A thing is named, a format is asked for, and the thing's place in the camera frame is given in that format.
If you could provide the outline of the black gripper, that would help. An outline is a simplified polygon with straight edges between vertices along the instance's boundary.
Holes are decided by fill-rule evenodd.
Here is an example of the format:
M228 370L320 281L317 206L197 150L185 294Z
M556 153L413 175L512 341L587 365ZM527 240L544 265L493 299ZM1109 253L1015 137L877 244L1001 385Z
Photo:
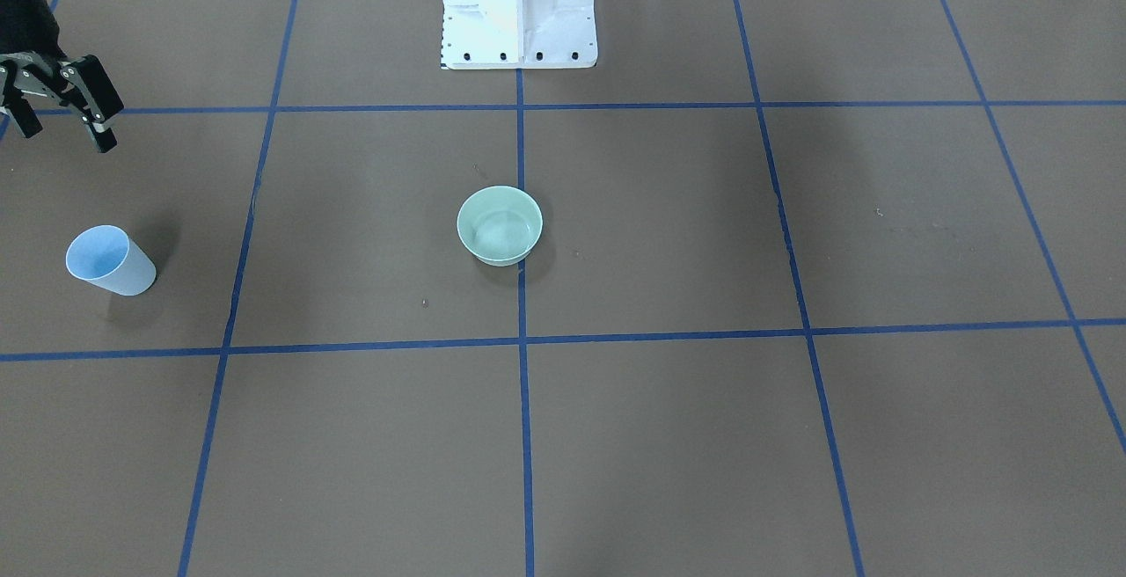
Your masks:
M25 139L43 131L39 116L20 87L26 79L24 70L16 66L28 57L50 85L65 88L69 83L69 104L84 122L97 152L105 156L118 144L111 123L125 105L97 56L86 55L62 66L68 55L59 45L59 36L48 0L1 0L3 110Z

